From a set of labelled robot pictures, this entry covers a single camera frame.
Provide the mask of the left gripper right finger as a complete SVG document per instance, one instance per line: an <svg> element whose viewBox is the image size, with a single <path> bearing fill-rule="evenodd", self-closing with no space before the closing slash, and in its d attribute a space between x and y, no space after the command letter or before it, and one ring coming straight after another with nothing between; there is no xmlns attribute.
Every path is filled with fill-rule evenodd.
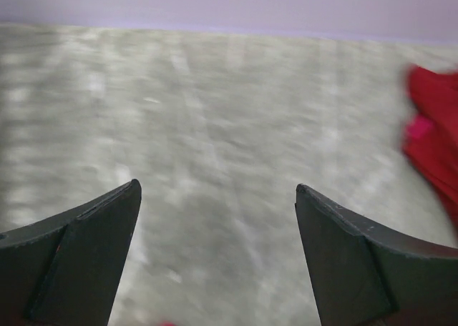
<svg viewBox="0 0 458 326"><path fill-rule="evenodd" d="M322 325L457 324L457 249L400 233L303 184L295 210Z"/></svg>

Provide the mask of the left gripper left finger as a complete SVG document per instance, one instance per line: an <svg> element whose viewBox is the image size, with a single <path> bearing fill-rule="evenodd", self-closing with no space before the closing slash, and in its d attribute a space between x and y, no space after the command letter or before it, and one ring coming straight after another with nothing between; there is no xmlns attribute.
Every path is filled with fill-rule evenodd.
<svg viewBox="0 0 458 326"><path fill-rule="evenodd" d="M107 325L141 199L134 179L1 233L1 324Z"/></svg>

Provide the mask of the pink t shirt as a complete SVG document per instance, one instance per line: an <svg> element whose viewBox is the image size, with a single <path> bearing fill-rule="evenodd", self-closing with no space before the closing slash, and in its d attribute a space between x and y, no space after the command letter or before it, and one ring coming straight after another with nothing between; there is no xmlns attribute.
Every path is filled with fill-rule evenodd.
<svg viewBox="0 0 458 326"><path fill-rule="evenodd" d="M153 324L153 326L177 326L174 322L163 320Z"/></svg>

